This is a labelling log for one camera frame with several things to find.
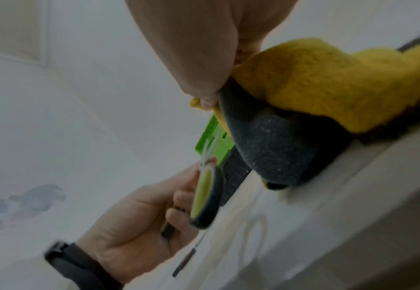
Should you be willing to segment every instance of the beige panel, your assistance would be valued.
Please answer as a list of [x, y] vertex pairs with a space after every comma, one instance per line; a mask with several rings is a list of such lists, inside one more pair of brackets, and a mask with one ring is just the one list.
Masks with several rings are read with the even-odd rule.
[[39, 58], [39, 0], [0, 0], [0, 53]]

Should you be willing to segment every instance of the black wristband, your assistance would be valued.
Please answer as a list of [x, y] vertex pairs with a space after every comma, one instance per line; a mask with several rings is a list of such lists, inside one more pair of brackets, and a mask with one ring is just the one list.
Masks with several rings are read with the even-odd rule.
[[76, 244], [57, 242], [44, 258], [62, 276], [76, 283], [80, 290], [120, 290], [124, 287]]

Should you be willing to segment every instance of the person's left hand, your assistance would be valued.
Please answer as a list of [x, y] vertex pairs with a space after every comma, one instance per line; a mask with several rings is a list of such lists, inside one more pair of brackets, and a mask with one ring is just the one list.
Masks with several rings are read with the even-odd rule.
[[[76, 244], [120, 283], [153, 270], [197, 236], [189, 213], [198, 178], [195, 164], [138, 189], [110, 208]], [[185, 212], [172, 208], [173, 204]], [[177, 229], [169, 240], [161, 237], [165, 221]]]

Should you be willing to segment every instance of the yellow fleece cloth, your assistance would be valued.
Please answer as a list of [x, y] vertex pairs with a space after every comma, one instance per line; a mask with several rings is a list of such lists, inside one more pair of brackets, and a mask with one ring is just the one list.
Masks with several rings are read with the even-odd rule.
[[[292, 40], [234, 67], [232, 77], [274, 107], [330, 117], [351, 133], [366, 133], [420, 103], [420, 45], [403, 53], [347, 54], [316, 38]], [[214, 113], [229, 132], [218, 107]]]

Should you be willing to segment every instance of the watch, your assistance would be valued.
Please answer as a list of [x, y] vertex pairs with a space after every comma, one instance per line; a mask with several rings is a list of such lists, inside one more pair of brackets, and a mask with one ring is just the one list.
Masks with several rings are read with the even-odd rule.
[[72, 280], [80, 290], [121, 290], [119, 283], [76, 244], [55, 242], [44, 259], [63, 277]]

